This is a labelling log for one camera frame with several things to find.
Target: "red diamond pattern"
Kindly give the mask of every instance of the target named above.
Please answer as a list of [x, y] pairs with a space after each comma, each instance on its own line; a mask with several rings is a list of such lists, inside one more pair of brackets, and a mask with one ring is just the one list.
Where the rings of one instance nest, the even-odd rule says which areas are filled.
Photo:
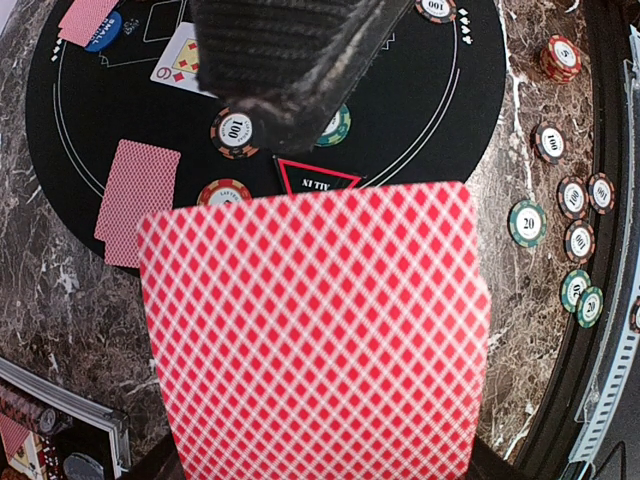
[[475, 224], [459, 183], [145, 218], [145, 308], [187, 476], [464, 475], [490, 314]]

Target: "white curved line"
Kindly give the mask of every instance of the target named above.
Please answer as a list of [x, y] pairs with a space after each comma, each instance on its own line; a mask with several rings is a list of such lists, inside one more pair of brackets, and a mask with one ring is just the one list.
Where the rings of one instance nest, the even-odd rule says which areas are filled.
[[434, 119], [438, 115], [438, 112], [440, 111], [440, 108], [442, 108], [442, 104], [444, 103], [444, 101], [447, 98], [447, 92], [449, 91], [449, 87], [451, 87], [451, 81], [453, 80], [453, 74], [456, 71], [456, 63], [457, 63], [457, 60], [458, 60], [458, 29], [457, 29], [455, 21], [453, 21], [452, 24], [453, 24], [453, 62], [451, 63], [451, 72], [449, 72], [449, 81], [447, 82], [447, 87], [444, 89], [444, 92], [442, 93], [442, 98], [440, 99], [440, 104], [438, 105], [438, 108], [436, 108], [436, 110], [433, 112], [433, 115], [431, 116], [431, 119], [429, 120], [429, 123], [427, 124], [426, 127], [424, 127], [422, 132], [420, 132], [420, 134], [416, 137], [416, 139], [413, 141], [413, 143], [411, 145], [409, 145], [409, 147], [407, 147], [407, 149], [397, 159], [395, 159], [392, 163], [387, 165], [387, 168], [385, 168], [384, 170], [379, 172], [375, 177], [371, 178], [370, 180], [368, 180], [363, 185], [360, 185], [360, 187], [368, 187], [373, 182], [375, 182], [376, 179], [380, 178], [382, 175], [384, 175], [389, 170], [391, 170], [398, 162], [402, 161], [403, 157], [408, 155], [409, 152], [411, 151], [411, 149], [413, 147], [415, 147], [418, 142], [420, 142], [422, 136], [427, 132], [427, 130], [429, 130], [429, 127], [431, 126], [431, 124], [433, 123]]
[[65, 138], [67, 139], [67, 141], [69, 142], [69, 147], [71, 148], [71, 151], [73, 151], [74, 155], [76, 156], [77, 161], [80, 163], [80, 165], [82, 165], [83, 170], [85, 171], [85, 173], [87, 175], [89, 175], [89, 177], [91, 177], [93, 179], [94, 182], [96, 182], [98, 184], [99, 187], [102, 188], [102, 191], [104, 191], [105, 187], [104, 185], [102, 185], [102, 183], [93, 176], [93, 174], [89, 171], [89, 169], [87, 168], [87, 166], [82, 162], [82, 159], [80, 158], [80, 155], [78, 155], [78, 152], [76, 152], [75, 147], [73, 146], [73, 142], [71, 141], [71, 138], [69, 137], [69, 133], [67, 132], [67, 126], [64, 123], [64, 115], [62, 114], [62, 100], [60, 98], [60, 85], [62, 85], [62, 63], [64, 62], [64, 53], [67, 51], [67, 43], [64, 43], [64, 46], [62, 47], [62, 53], [60, 54], [60, 63], [58, 64], [58, 110], [59, 110], [59, 115], [60, 115], [60, 123], [62, 124], [62, 130], [64, 131], [64, 135]]
[[447, 105], [444, 107], [444, 110], [442, 111], [442, 114], [440, 115], [440, 118], [436, 122], [435, 127], [433, 127], [433, 130], [431, 131], [431, 133], [429, 133], [427, 138], [424, 139], [424, 141], [420, 144], [420, 147], [413, 153], [413, 155], [411, 155], [407, 160], [405, 160], [405, 162], [402, 165], [400, 165], [396, 169], [395, 172], [393, 172], [391, 175], [389, 175], [387, 178], [385, 178], [382, 182], [378, 183], [378, 185], [384, 184], [387, 180], [389, 180], [393, 176], [397, 175], [400, 172], [400, 170], [402, 170], [411, 160], [413, 160], [415, 158], [416, 155], [418, 155], [418, 153], [420, 153], [420, 150], [422, 150], [422, 148], [426, 145], [426, 143], [433, 136], [433, 134], [436, 133], [436, 130], [438, 129], [438, 126], [440, 125], [440, 122], [442, 122], [442, 119], [444, 118], [445, 114], [447, 113], [447, 110], [449, 110], [449, 105], [451, 105], [451, 100], [453, 100], [453, 96], [456, 93], [456, 87], [458, 86], [458, 78], [460, 78], [460, 69], [458, 69], [458, 73], [456, 75], [456, 80], [455, 80], [455, 83], [453, 84], [453, 89], [451, 90], [451, 95], [449, 96], [449, 100], [447, 101]]
[[55, 83], [53, 84], [53, 115], [54, 115], [54, 117], [56, 119], [56, 127], [58, 128], [58, 135], [60, 135], [60, 141], [62, 142], [62, 146], [64, 147], [65, 152], [67, 152], [67, 156], [69, 157], [69, 160], [71, 160], [71, 165], [73, 165], [73, 168], [76, 169], [76, 171], [78, 172], [78, 175], [80, 175], [80, 177], [82, 177], [82, 179], [85, 181], [85, 183], [87, 185], [89, 185], [89, 188], [91, 190], [93, 190], [94, 192], [96, 192], [96, 195], [98, 195], [100, 198], [102, 198], [102, 193], [98, 192], [93, 187], [93, 185], [91, 185], [91, 182], [89, 182], [89, 180], [87, 180], [87, 178], [84, 176], [84, 174], [80, 171], [80, 169], [76, 165], [76, 162], [74, 162], [73, 157], [71, 156], [71, 152], [67, 148], [67, 143], [64, 141], [64, 138], [62, 137], [62, 130], [60, 129], [60, 121], [58, 120], [58, 106], [56, 105], [56, 84]]

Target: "red poker chip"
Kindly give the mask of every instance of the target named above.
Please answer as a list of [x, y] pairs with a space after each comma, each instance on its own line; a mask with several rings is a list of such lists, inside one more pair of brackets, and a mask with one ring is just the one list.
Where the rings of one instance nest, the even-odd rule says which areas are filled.
[[251, 200], [251, 192], [242, 183], [231, 178], [211, 182], [198, 195], [198, 205], [223, 205]]

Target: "green poker chip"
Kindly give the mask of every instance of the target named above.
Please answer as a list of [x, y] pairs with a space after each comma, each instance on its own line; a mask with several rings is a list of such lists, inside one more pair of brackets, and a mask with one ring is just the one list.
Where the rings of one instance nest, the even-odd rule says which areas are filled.
[[324, 129], [322, 136], [316, 141], [316, 145], [318, 147], [337, 145], [347, 138], [350, 128], [351, 114], [347, 106], [343, 105], [333, 116], [327, 128]]
[[589, 287], [578, 300], [576, 316], [581, 327], [591, 328], [600, 318], [604, 297], [598, 287]]
[[564, 277], [560, 297], [566, 311], [575, 313], [580, 295], [591, 286], [591, 278], [584, 270], [573, 270]]
[[509, 232], [521, 247], [535, 247], [547, 234], [547, 215], [532, 200], [522, 200], [509, 213]]

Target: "blue poker chip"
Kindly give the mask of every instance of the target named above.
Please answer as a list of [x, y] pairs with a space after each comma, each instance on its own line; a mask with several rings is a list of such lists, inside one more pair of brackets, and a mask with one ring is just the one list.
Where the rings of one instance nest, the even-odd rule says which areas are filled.
[[85, 50], [90, 53], [103, 51], [118, 38], [121, 30], [122, 16], [118, 12], [111, 12], [96, 33], [93, 34]]

